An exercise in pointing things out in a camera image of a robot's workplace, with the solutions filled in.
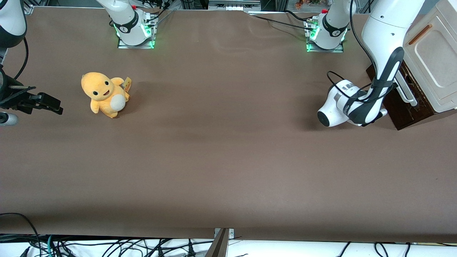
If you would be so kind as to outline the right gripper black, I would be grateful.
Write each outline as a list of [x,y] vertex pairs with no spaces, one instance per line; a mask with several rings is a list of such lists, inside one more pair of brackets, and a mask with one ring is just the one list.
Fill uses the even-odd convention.
[[38,103],[31,99],[34,94],[29,93],[30,90],[36,89],[35,86],[1,86],[0,94],[1,109],[13,109],[31,114],[33,109],[48,110],[57,115],[63,114],[63,108],[60,107],[61,101],[49,94],[40,92],[38,94]]

